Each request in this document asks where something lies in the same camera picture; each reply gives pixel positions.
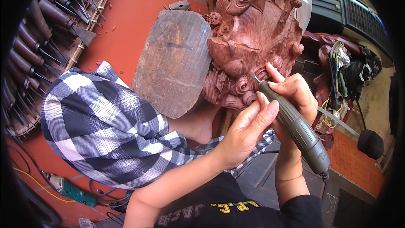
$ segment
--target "yellow cable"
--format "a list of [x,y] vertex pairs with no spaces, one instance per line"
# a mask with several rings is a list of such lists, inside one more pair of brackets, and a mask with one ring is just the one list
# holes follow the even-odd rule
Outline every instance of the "yellow cable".
[[25,175],[28,175],[28,176],[29,176],[31,179],[33,179],[38,185],[40,185],[41,188],[43,188],[46,192],[48,192],[48,194],[50,194],[51,196],[55,197],[56,199],[61,200],[61,201],[63,201],[63,202],[75,202],[75,200],[63,200],[63,199],[61,199],[61,198],[59,198],[59,197],[53,195],[53,194],[52,194],[51,192],[49,192],[46,188],[44,188],[43,185],[41,185],[41,184],[40,184],[34,177],[32,177],[30,174],[24,172],[23,170],[20,170],[20,169],[18,169],[18,168],[15,168],[15,167],[13,167],[13,169],[16,170],[16,171],[19,171],[19,172],[21,172],[21,173],[23,173],[23,174],[25,174]]

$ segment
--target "rotary tool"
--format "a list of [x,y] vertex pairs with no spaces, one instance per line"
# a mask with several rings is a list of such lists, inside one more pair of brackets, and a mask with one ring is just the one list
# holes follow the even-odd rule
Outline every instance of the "rotary tool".
[[321,175],[324,181],[328,180],[328,167],[331,161],[321,139],[315,134],[311,125],[308,124],[291,102],[273,91],[267,81],[260,81],[253,73],[250,73],[250,76],[259,82],[259,91],[269,101],[274,99],[278,101],[280,108],[277,119],[285,127],[312,171],[317,175]]

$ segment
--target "wooden board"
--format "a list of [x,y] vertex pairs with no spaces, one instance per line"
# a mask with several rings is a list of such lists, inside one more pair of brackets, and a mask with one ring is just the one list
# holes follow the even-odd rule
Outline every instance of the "wooden board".
[[211,62],[211,28],[200,14],[163,10],[146,39],[131,89],[160,113],[179,118],[197,101]]

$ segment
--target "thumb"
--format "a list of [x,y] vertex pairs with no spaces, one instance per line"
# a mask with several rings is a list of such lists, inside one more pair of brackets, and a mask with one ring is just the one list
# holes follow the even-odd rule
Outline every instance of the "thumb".
[[246,127],[246,130],[248,130],[249,134],[260,135],[273,122],[278,111],[279,103],[277,100],[273,100],[256,115],[251,124]]

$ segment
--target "plaid pants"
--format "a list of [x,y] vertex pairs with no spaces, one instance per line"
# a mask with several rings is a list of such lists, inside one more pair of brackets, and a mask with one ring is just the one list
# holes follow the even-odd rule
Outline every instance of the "plaid pants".
[[[107,62],[92,73],[72,68],[51,85],[41,111],[52,149],[83,175],[123,189],[146,186],[166,171],[210,152],[224,134],[191,149],[167,119],[134,93]],[[266,132],[237,173],[271,144]]]

